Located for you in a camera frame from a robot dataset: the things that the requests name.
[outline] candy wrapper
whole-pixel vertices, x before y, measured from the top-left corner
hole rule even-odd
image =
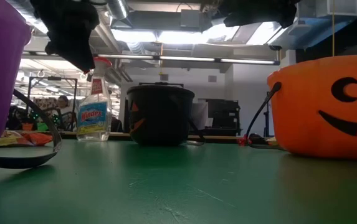
[[[22,133],[4,131],[0,138],[0,147],[43,146],[52,141],[52,136],[41,133]]]

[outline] windex bottle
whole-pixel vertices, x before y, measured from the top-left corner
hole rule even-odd
[[[110,132],[112,101],[105,84],[105,74],[112,63],[101,57],[95,57],[94,62],[91,95],[80,104],[77,117],[79,141],[106,141]]]

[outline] bucket handle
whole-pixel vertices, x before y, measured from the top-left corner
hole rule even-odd
[[[173,95],[169,95],[170,100],[173,102],[173,104],[175,105],[176,109],[178,111],[182,111],[182,113],[184,113],[184,111],[181,109],[181,107],[179,106],[179,103],[177,101],[177,99],[173,96]],[[196,127],[196,125],[192,122],[191,118],[189,116],[185,117],[190,125],[190,127],[193,129],[193,131],[195,132],[196,135],[199,136],[200,141],[186,141],[186,144],[189,144],[191,146],[202,146],[205,142],[206,139],[204,138],[202,132],[200,130],[198,130],[198,128]]]
[[[0,157],[0,168],[7,168],[7,169],[28,169],[40,166],[46,163],[49,159],[54,157],[61,145],[62,145],[62,138],[58,130],[56,129],[53,122],[48,118],[48,116],[35,104],[33,101],[28,99],[25,95],[21,92],[14,90],[14,95],[22,100],[26,105],[31,107],[34,112],[36,112],[44,123],[48,126],[49,131],[51,132],[52,139],[54,141],[54,149],[50,154],[44,156],[37,156],[37,157]]]
[[[265,97],[264,102],[261,104],[259,110],[256,112],[256,114],[254,115],[252,121],[249,124],[249,127],[247,128],[246,131],[246,135],[245,135],[245,145],[248,145],[250,147],[256,148],[256,149],[278,149],[278,150],[283,150],[285,151],[282,147],[279,146],[266,146],[266,145],[256,145],[256,144],[252,144],[249,141],[249,134],[250,134],[250,130],[253,127],[253,124],[255,122],[255,120],[257,119],[257,117],[259,116],[259,114],[261,113],[261,111],[264,109],[264,107],[267,105],[267,103],[271,100],[271,98],[274,96],[274,94],[276,92],[278,92],[282,87],[282,83],[281,82],[277,82],[274,84],[274,86],[272,87],[271,91],[269,92],[269,94],[267,95],[267,97]]]

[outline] table surface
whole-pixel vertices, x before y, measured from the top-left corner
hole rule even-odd
[[[0,169],[0,223],[357,223],[357,161],[63,140],[44,166]]]

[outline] yellow string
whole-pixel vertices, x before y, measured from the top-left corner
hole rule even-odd
[[[282,49],[279,50],[279,67],[282,68]]]
[[[332,57],[335,56],[335,0],[332,0]]]
[[[160,43],[161,44],[161,50],[160,50],[160,55],[163,55],[163,43]],[[160,73],[159,75],[162,75],[163,72],[161,72],[161,69],[163,68],[163,61],[160,60]]]

